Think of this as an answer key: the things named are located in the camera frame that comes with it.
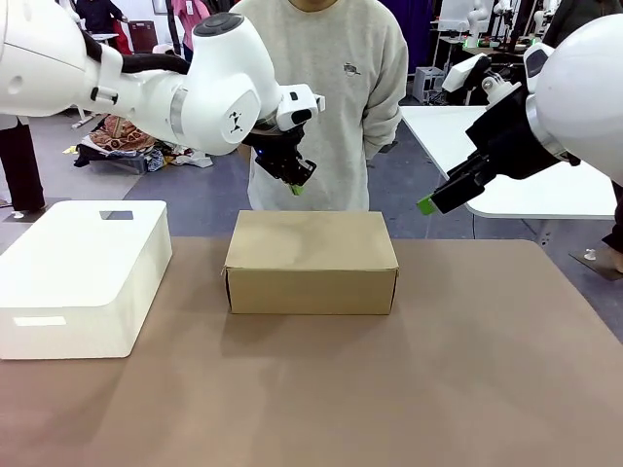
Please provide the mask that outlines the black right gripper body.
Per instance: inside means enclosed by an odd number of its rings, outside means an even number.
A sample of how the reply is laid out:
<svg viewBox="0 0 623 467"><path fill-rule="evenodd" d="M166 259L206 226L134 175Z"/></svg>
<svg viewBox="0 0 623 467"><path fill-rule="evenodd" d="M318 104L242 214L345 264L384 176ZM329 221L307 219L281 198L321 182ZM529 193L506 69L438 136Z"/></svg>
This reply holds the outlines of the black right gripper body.
<svg viewBox="0 0 623 467"><path fill-rule="evenodd" d="M487 110L466 131L477 154L469 181L483 188L498 175L523 180L559 162L578 166L581 160L562 149L551 136L534 134L528 93L519 87Z"/></svg>

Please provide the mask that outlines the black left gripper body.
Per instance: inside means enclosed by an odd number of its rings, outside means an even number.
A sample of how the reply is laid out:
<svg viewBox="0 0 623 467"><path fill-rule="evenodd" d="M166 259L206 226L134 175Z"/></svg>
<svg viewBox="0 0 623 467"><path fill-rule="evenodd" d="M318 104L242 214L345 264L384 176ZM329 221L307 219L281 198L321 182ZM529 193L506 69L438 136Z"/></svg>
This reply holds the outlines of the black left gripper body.
<svg viewBox="0 0 623 467"><path fill-rule="evenodd" d="M304 127L295 126L283 132L250 132L242 143L251 147L256 156L254 160L265 170L298 170L307 168L298 152L303 139Z"/></svg>

